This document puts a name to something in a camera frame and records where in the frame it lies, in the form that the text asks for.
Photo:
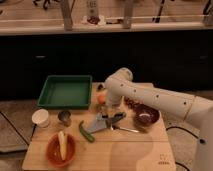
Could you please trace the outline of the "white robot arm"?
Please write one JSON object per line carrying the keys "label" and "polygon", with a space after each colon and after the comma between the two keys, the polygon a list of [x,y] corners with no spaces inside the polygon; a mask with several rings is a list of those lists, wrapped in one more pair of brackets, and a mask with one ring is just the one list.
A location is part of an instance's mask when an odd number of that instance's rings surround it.
{"label": "white robot arm", "polygon": [[174,114],[199,130],[192,171],[213,171],[213,100],[196,95],[133,83],[128,68],[120,68],[105,80],[106,104],[119,106],[127,97],[156,110]]}

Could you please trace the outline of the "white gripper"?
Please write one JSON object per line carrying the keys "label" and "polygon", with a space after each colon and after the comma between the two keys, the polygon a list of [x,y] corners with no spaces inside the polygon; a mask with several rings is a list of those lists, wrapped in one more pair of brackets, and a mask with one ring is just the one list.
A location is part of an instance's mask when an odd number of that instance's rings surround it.
{"label": "white gripper", "polygon": [[122,97],[113,93],[106,94],[106,112],[108,115],[114,115],[120,111]]}

